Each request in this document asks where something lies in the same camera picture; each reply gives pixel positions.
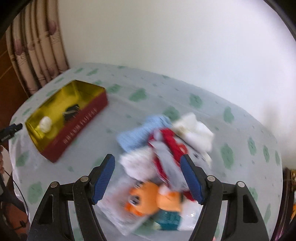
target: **black cable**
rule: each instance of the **black cable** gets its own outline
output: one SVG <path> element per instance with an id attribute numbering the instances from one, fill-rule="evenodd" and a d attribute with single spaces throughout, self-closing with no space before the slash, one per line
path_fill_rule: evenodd
<path id="1" fill-rule="evenodd" d="M 18 188 L 20 194 L 22 195 L 22 199 L 23 199 L 24 202 L 25 202 L 25 205 L 26 205 L 26 208 L 27 208 L 27 212 L 28 212 L 28 214 L 27 214 L 27 221 L 24 222 L 23 220 L 21 220 L 21 221 L 20 221 L 21 226 L 19 226 L 19 227 L 17 227 L 17 228 L 14 228 L 13 230 L 18 230 L 18 229 L 21 229 L 21 228 L 25 228 L 26 225 L 27 225 L 27 223 L 29 222 L 29 208 L 28 208 L 28 205 L 27 205 L 27 203 L 26 203 L 26 200 L 25 200 L 24 195 L 22 194 L 20 188 L 18 187 L 18 185 L 16 184 L 16 182 L 13 180 L 13 177 L 12 177 L 12 176 L 11 176 L 6 170 L 4 170 L 4 171 L 6 172 L 7 175 L 9 175 L 9 176 L 11 177 L 11 180 L 12 180 L 12 181 L 14 182 L 14 184 L 17 186 L 17 188 Z"/>

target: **beige patterned curtain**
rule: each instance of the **beige patterned curtain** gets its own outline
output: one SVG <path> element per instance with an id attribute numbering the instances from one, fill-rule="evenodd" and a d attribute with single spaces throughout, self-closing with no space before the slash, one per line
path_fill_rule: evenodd
<path id="1" fill-rule="evenodd" d="M 12 65 L 34 94 L 68 69 L 59 30 L 57 0 L 33 0 L 6 31 Z"/>

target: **plastic bag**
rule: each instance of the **plastic bag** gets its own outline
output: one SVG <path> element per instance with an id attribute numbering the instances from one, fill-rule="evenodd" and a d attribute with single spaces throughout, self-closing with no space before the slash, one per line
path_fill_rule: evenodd
<path id="1" fill-rule="evenodd" d="M 201 211 L 202 205 L 198 204 L 197 201 L 192 202 L 185 199 L 182 203 L 182 212 L 179 214 L 181 219 L 178 225 L 178 230 L 193 231 Z"/>
<path id="2" fill-rule="evenodd" d="M 141 226 L 149 216 L 135 216 L 124 209 L 128 201 L 129 191 L 138 181 L 128 175 L 121 176 L 117 182 L 108 186 L 102 200 L 97 206 L 123 234 L 128 235 Z"/>

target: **pile of clothes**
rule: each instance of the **pile of clothes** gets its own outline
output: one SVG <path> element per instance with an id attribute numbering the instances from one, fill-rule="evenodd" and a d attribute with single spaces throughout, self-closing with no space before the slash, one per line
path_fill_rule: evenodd
<path id="1" fill-rule="evenodd" d="M 119 179 L 116 194 L 107 190 L 98 206 L 124 235 L 152 215 L 156 230 L 193 230 L 202 207 L 192 198 L 180 158 L 188 154 L 211 175 L 213 138 L 194 113 L 174 123 L 166 116 L 150 116 L 142 126 L 119 134 L 126 152 L 119 162 L 129 178 Z"/>

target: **plush toy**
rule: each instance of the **plush toy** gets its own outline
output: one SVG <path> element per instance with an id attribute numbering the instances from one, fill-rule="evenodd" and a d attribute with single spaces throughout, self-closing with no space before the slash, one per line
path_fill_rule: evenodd
<path id="1" fill-rule="evenodd" d="M 130 190 L 131 196 L 125 205 L 125 210 L 137 216 L 155 214 L 159 209 L 156 204 L 157 194 L 158 186 L 156 184 L 152 182 L 138 182 Z"/>
<path id="2" fill-rule="evenodd" d="M 162 185 L 160 188 L 152 182 L 138 182 L 130 190 L 129 201 L 125 210 L 137 216 L 153 215 L 159 211 L 180 212 L 181 194 L 172 192 Z"/>
<path id="3" fill-rule="evenodd" d="M 161 185 L 156 197 L 157 206 L 168 212 L 181 212 L 181 194 L 172 192 L 166 185 Z"/>

